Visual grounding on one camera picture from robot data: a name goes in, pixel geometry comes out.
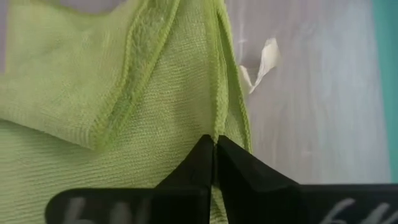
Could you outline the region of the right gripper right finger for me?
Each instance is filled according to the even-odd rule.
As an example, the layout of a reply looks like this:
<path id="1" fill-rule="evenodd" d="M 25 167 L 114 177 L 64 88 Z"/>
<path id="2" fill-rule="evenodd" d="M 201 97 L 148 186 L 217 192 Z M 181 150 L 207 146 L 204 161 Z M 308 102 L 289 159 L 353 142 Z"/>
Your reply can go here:
<path id="1" fill-rule="evenodd" d="M 229 224 L 301 224 L 298 183 L 226 136 L 219 137 L 216 151 Z"/>

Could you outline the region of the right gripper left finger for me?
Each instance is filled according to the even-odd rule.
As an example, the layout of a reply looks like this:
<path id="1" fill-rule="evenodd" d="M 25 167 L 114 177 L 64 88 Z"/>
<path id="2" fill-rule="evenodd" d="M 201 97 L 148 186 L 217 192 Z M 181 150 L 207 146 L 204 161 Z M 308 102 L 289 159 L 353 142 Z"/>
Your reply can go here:
<path id="1" fill-rule="evenodd" d="M 152 224 L 209 224 L 213 148 L 203 135 L 186 158 L 157 186 Z"/>

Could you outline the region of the lime green microfiber towel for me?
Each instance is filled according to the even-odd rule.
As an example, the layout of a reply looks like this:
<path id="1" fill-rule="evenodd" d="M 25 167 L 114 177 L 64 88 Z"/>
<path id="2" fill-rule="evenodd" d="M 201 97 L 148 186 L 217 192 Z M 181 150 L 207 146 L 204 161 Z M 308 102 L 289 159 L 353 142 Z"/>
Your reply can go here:
<path id="1" fill-rule="evenodd" d="M 223 0 L 87 14 L 10 0 L 0 74 L 0 224 L 44 224 L 75 187 L 153 187 L 208 134 L 251 150 Z"/>

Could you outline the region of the translucent teal plastic bin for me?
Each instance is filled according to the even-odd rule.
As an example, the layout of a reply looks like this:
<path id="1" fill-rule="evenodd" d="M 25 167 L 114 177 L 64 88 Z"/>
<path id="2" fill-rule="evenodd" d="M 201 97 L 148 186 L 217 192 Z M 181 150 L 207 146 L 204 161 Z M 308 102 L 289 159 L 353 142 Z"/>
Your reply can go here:
<path id="1" fill-rule="evenodd" d="M 398 183 L 398 0 L 372 0 L 391 179 Z"/>

